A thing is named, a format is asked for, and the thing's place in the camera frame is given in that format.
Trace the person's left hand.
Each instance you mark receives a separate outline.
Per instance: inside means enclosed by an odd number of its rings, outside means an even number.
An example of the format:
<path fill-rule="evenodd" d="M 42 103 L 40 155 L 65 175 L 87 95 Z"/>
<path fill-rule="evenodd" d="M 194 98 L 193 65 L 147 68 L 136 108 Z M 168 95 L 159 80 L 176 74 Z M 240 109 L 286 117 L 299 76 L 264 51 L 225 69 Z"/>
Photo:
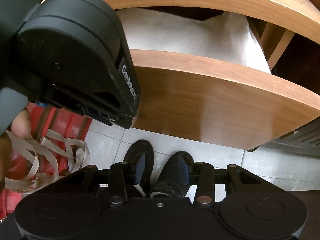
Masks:
<path fill-rule="evenodd" d="M 8 130 L 11 131 L 15 137 L 18 137 L 20 139 L 24 140 L 29 137 L 31 132 L 31 119 L 30 119 L 30 113 L 26 108 L 16 116 L 16 118 L 13 120 L 11 125 L 8 127 Z M 0 180 L 1 180 L 1 191 L 3 191 L 5 188 L 5 178 L 11 165 L 10 163 L 11 163 L 11 155 L 12 155 L 11 139 L 6 133 L 3 133 L 1 135 L 0 145 L 1 145 Z"/>

